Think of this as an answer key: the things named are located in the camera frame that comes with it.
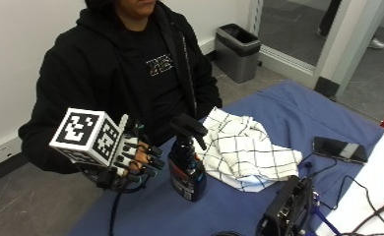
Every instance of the smartphone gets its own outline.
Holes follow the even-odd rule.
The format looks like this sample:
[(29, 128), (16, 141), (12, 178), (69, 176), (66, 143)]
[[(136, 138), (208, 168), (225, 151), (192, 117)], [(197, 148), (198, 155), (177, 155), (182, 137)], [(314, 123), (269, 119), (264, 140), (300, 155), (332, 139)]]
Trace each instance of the smartphone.
[(368, 156), (365, 147), (325, 137), (313, 138), (313, 153), (338, 160), (365, 164)]

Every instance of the trash can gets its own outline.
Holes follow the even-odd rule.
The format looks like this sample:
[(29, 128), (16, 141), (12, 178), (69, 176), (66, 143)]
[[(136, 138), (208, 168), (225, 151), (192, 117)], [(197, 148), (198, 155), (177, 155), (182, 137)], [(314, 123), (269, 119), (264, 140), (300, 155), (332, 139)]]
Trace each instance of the trash can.
[(258, 38), (236, 24), (229, 24), (216, 32), (216, 65), (236, 83), (256, 76), (261, 42)]

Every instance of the robotic hand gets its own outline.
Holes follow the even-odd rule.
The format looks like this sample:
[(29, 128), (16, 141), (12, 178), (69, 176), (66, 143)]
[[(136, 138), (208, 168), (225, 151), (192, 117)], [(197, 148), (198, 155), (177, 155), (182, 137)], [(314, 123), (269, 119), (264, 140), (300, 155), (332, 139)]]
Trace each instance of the robotic hand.
[[(118, 126), (102, 111), (69, 108), (49, 145), (97, 187), (133, 193), (162, 169), (162, 151), (140, 140), (142, 125), (124, 115)], [(138, 185), (126, 189), (129, 184)]]

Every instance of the sleeve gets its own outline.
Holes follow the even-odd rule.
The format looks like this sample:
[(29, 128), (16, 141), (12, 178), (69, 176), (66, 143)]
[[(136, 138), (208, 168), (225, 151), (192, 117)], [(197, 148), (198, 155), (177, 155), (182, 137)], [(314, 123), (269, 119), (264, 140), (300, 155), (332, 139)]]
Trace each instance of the sleeve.
[(196, 118), (201, 119), (209, 114), (214, 106), (218, 108), (222, 107), (222, 101), (220, 98), (218, 87), (216, 85), (217, 80), (214, 77), (212, 77), (212, 64), (202, 55), (192, 25), (182, 15), (181, 18), (181, 25), (185, 28), (184, 34), (189, 39), (189, 44), (192, 45), (192, 50), (196, 54), (196, 63), (193, 67)]
[(32, 119), (18, 130), (22, 139), (22, 154), (30, 163), (44, 171), (61, 174), (74, 173), (77, 168), (48, 144), (68, 107), (89, 109), (94, 105), (92, 86), (85, 74), (86, 67), (80, 70), (81, 56), (74, 58), (76, 60), (65, 58), (58, 56), (52, 49), (44, 56)]

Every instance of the door frame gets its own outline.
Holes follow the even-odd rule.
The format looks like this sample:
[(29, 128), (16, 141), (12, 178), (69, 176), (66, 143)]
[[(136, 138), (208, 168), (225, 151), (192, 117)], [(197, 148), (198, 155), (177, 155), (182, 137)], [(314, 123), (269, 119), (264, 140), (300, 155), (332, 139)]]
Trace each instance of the door frame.
[[(252, 0), (249, 31), (258, 35), (265, 0)], [(309, 65), (266, 45), (264, 66), (326, 96), (340, 96), (384, 17), (384, 0), (344, 0), (317, 65)]]

